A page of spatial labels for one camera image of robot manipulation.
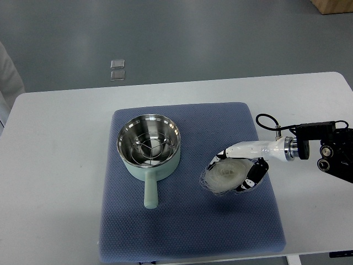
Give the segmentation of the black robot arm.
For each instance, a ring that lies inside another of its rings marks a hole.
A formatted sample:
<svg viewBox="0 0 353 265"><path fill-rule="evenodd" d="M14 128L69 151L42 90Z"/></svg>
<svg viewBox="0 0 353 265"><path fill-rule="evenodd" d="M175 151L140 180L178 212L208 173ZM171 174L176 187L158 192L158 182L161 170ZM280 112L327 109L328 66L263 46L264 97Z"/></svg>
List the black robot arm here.
<svg viewBox="0 0 353 265"><path fill-rule="evenodd" d="M352 183L352 128L347 121L325 121L281 127L271 115L261 113L255 118L263 129L276 132L276 140L281 139L281 132L289 130L294 137L284 137L284 154L287 160L298 157L309 159L310 141L320 141L321 158L317 167L324 173Z"/></svg>

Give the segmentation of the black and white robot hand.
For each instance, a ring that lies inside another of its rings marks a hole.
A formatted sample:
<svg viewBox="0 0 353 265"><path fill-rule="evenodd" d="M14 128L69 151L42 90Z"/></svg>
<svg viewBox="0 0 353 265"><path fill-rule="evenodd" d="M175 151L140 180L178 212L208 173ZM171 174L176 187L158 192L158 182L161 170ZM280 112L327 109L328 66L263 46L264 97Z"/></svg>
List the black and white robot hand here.
<svg viewBox="0 0 353 265"><path fill-rule="evenodd" d="M289 144L286 142L285 138L280 138L276 141L243 141L218 153L213 157L207 167L226 158L247 158L256 160L260 157L266 162L271 158L276 158L284 162L292 159Z"/></svg>

